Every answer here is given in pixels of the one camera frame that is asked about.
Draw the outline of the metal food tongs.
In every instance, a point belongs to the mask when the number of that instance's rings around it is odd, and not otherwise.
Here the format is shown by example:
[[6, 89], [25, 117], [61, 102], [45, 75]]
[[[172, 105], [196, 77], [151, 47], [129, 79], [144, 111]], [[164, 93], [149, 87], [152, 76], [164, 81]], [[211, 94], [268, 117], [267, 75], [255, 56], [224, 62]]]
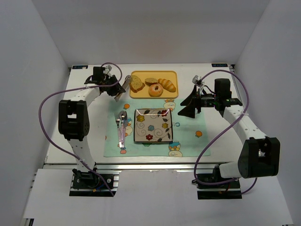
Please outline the metal food tongs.
[[125, 78], [125, 81], [123, 83], [123, 85], [121, 86], [121, 89], [118, 91], [118, 93], [115, 96], [115, 101], [118, 102], [120, 97], [122, 96], [123, 93], [126, 93], [126, 89], [129, 86], [129, 84], [131, 83], [132, 78], [130, 75], [127, 75]]

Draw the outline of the herb bread slice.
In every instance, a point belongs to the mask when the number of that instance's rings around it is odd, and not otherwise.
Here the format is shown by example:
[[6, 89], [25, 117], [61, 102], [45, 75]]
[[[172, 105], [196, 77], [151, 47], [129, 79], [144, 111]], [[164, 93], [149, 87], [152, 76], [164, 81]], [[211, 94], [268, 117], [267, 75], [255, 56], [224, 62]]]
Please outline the herb bread slice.
[[134, 93], [137, 93], [138, 91], [141, 91], [145, 87], [145, 84], [136, 75], [131, 75], [131, 82], [129, 83], [129, 85], [130, 85], [131, 90]]

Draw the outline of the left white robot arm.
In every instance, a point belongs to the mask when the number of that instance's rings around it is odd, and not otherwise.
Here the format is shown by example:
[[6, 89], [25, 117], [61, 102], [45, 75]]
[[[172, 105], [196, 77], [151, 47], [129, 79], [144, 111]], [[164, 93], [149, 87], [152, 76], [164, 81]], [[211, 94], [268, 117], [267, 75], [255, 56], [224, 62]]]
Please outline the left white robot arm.
[[95, 66], [93, 73], [85, 80], [85, 87], [77, 89], [70, 99], [59, 102], [58, 130], [70, 144], [77, 162], [77, 171], [88, 173], [95, 169], [95, 161], [91, 155], [87, 141], [90, 130], [88, 107], [102, 93], [117, 97], [126, 92], [115, 75], [111, 74], [111, 66]]

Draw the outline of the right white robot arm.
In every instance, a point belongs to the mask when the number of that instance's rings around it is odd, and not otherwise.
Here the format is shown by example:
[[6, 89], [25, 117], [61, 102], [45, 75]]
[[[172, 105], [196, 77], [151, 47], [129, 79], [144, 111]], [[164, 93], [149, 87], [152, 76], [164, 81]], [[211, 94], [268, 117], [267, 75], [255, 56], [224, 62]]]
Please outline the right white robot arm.
[[183, 109], [179, 116], [195, 118], [204, 107], [215, 108], [220, 115], [233, 126], [242, 142], [242, 151], [237, 162], [219, 166], [222, 178], [258, 178], [276, 176], [279, 171], [280, 142], [275, 137], [268, 137], [243, 112], [238, 98], [232, 97], [229, 79], [215, 79], [214, 92], [203, 92], [204, 82], [195, 76], [191, 94], [181, 102]]

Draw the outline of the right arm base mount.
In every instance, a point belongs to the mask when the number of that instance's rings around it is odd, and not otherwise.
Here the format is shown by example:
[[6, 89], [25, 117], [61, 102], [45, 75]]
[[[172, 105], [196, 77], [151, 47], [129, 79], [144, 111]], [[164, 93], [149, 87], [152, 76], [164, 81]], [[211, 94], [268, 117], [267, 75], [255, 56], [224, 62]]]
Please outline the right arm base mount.
[[239, 181], [232, 181], [225, 183], [229, 178], [222, 178], [220, 170], [215, 167], [212, 173], [198, 173], [198, 180], [204, 183], [219, 183], [218, 185], [203, 185], [196, 179], [191, 181], [192, 184], [197, 186], [197, 195], [199, 200], [230, 200], [242, 199]]

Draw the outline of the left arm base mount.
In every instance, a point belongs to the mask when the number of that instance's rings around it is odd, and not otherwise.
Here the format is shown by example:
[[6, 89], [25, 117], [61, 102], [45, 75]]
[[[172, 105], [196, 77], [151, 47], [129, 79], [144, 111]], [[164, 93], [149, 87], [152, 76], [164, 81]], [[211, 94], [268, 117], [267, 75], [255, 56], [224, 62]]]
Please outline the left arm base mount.
[[101, 170], [99, 174], [72, 170], [72, 180], [69, 191], [71, 197], [112, 197], [118, 188], [119, 173], [112, 170]]

